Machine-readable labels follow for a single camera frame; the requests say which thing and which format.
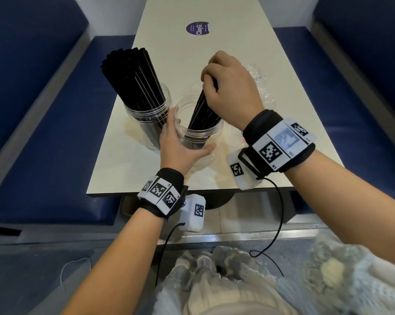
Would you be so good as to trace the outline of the small bundle of black straws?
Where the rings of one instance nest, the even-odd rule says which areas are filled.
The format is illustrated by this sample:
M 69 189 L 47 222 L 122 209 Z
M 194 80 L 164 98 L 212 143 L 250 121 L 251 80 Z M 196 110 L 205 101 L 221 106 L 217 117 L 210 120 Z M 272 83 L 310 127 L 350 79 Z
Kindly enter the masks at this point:
M 187 135 L 184 136 L 184 145 L 189 149 L 203 148 L 217 131 L 216 127 L 220 120 L 221 118 L 208 106 L 204 90 L 202 90 L 192 114 Z

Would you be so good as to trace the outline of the clear plastic jar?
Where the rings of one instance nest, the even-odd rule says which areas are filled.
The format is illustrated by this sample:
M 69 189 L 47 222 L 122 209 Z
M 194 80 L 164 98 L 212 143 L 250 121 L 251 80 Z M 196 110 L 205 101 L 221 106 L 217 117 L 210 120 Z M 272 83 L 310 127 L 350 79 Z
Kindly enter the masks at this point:
M 171 107 L 171 94 L 169 88 L 161 83 L 162 91 L 165 96 L 165 102 L 153 110 L 148 111 L 135 111 L 128 108 L 126 105 L 125 110 L 129 117 L 139 124 L 139 127 L 144 133 L 143 144 L 150 150 L 160 150 L 160 134 L 162 127 L 167 121 L 169 109 Z
M 174 108 L 174 123 L 180 143 L 193 150 L 202 150 L 210 144 L 217 144 L 222 134 L 224 122 L 203 128 L 212 118 L 206 112 L 195 121 L 195 109 L 199 95 L 189 95 L 181 99 Z

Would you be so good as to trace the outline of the large bundle of black straws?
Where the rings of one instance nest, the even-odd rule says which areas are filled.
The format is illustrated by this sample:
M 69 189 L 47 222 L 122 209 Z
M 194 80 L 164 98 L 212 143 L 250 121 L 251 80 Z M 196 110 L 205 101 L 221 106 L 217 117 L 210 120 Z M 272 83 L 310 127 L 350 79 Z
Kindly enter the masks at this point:
M 106 55 L 100 68 L 124 106 L 148 111 L 165 102 L 162 82 L 145 48 L 114 50 Z

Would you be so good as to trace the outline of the blue bench seat cushion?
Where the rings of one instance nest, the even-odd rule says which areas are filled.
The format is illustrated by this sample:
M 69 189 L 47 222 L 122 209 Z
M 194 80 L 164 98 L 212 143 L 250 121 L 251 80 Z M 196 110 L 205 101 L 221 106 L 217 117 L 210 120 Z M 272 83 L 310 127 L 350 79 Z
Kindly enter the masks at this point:
M 100 66 L 134 39 L 91 41 L 0 185 L 0 223 L 113 225 L 121 197 L 86 194 L 116 100 Z
M 305 27 L 274 28 L 346 169 L 395 199 L 395 145 Z

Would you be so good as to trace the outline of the person's right hand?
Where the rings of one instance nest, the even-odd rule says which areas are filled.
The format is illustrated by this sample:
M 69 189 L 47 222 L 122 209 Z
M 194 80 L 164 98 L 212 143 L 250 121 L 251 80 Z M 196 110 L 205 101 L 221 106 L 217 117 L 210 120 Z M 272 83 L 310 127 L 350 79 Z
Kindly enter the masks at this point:
M 208 106 L 225 122 L 244 131 L 265 108 L 257 86 L 240 61 L 228 54 L 226 82 L 216 93 L 205 93 Z

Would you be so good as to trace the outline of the blue bench backrest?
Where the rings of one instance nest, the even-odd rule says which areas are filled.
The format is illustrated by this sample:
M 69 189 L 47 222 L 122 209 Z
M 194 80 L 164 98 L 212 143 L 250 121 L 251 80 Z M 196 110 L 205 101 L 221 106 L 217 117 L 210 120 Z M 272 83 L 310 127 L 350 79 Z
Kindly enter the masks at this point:
M 0 150 L 87 26 L 75 0 L 0 0 Z
M 395 0 L 319 0 L 314 17 L 395 109 Z

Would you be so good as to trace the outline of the person's left hand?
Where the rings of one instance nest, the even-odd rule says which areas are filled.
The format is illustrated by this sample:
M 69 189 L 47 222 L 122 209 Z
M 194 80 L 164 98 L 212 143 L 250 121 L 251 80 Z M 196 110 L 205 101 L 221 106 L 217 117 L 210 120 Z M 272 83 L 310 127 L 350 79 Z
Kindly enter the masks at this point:
M 171 168 L 186 176 L 195 163 L 188 161 L 187 150 L 179 140 L 174 120 L 175 108 L 168 112 L 167 121 L 160 134 L 160 168 Z

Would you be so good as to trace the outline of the person's right forearm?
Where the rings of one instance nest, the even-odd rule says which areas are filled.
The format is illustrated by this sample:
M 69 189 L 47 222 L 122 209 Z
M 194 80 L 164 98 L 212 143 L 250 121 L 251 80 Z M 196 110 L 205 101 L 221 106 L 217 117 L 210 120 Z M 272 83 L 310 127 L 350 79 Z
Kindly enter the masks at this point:
M 284 174 L 343 243 L 395 264 L 395 199 L 317 150 Z

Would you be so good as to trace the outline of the crumpled clear plastic wrap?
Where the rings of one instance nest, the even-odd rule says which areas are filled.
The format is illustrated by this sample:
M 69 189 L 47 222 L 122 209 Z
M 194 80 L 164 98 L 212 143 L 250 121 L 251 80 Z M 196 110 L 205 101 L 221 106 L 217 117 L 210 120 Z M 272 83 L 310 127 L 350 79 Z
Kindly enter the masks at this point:
M 258 92 L 259 96 L 262 100 L 263 106 L 266 109 L 274 110 L 276 108 L 276 104 L 274 102 L 273 96 L 268 88 L 268 82 L 266 75 L 262 72 L 262 70 L 256 65 L 247 65 L 245 67 L 247 71 L 252 76 Z

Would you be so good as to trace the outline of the round purple sticker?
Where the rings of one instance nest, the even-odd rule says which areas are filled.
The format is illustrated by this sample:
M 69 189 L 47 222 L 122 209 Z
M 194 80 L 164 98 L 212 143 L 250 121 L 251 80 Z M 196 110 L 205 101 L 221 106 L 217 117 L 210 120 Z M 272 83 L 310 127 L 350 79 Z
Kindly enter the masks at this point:
M 186 31 L 194 36 L 202 36 L 209 34 L 209 22 L 196 21 L 186 26 Z

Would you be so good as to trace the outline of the black right wristband with markers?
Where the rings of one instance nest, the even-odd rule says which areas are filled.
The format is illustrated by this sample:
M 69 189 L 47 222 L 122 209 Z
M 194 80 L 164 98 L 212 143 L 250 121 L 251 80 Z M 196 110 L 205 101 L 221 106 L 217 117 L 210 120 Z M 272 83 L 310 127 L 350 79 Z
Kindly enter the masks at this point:
M 258 113 L 242 135 L 248 144 L 244 154 L 260 176 L 284 173 L 302 164 L 316 149 L 313 134 L 273 110 Z

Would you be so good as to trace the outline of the black wristband with markers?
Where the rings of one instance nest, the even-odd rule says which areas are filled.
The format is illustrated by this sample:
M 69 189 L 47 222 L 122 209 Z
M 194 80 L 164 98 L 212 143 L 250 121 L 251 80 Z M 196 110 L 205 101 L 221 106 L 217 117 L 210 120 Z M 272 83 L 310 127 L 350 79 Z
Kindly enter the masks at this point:
M 313 134 L 273 110 L 258 113 L 242 135 L 248 144 L 244 154 L 260 176 L 284 173 L 302 164 L 316 149 Z
M 183 206 L 187 190 L 182 173 L 172 168 L 160 169 L 138 193 L 139 208 L 168 219 Z

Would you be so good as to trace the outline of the white knit sweater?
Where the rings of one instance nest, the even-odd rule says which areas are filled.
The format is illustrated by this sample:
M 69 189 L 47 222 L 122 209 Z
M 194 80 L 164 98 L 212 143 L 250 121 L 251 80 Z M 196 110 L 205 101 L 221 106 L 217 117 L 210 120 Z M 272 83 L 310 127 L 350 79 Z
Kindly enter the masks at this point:
M 362 245 L 320 233 L 300 280 L 276 289 L 299 315 L 395 315 L 395 265 Z

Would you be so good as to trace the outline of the black table base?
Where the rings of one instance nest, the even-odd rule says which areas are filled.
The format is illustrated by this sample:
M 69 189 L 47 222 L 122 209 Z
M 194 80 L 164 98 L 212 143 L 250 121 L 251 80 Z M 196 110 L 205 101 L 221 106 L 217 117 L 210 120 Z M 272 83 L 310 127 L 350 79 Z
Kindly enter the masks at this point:
M 188 191 L 187 195 L 198 194 L 203 196 L 206 201 L 205 210 L 213 210 L 228 203 L 235 193 L 232 190 L 199 190 Z

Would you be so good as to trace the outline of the black left wristband with markers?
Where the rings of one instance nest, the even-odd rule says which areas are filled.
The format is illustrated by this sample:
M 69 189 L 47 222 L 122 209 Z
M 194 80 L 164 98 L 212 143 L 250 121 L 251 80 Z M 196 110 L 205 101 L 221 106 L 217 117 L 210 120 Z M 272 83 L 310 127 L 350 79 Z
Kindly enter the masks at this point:
M 183 206 L 187 190 L 182 173 L 172 168 L 160 169 L 138 193 L 139 208 L 168 219 Z

